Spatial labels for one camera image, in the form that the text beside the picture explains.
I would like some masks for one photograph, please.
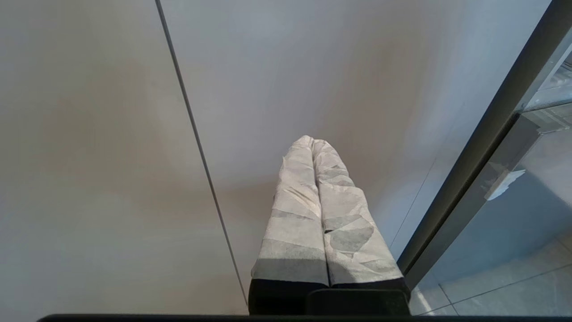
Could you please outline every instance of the dark metal frame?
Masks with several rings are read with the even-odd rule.
[[[512,131],[526,133],[511,138],[511,144],[518,144],[497,150],[515,125],[518,113],[556,67],[570,44],[572,1],[553,0],[398,259],[410,288],[427,274],[486,201],[484,190],[476,189],[477,185],[472,184],[475,180],[498,179],[499,174],[491,172],[486,167],[487,162],[497,160],[510,170],[536,142],[538,137],[535,135],[539,134],[531,129],[538,125],[524,120],[518,125],[522,129]],[[511,152],[504,154],[505,149]]]

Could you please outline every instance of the glass panel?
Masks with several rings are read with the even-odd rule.
[[[563,120],[571,108],[555,110],[533,113]],[[412,313],[572,316],[572,131],[563,128],[486,195],[418,285]]]

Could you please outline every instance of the grey wall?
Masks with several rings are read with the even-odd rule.
[[[0,320],[245,313],[153,1],[0,4]]]
[[[305,134],[398,256],[548,3],[163,1],[243,283]]]

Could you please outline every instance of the tiled floor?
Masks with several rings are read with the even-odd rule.
[[[572,316],[572,234],[473,276],[438,284],[428,274],[412,315]]]

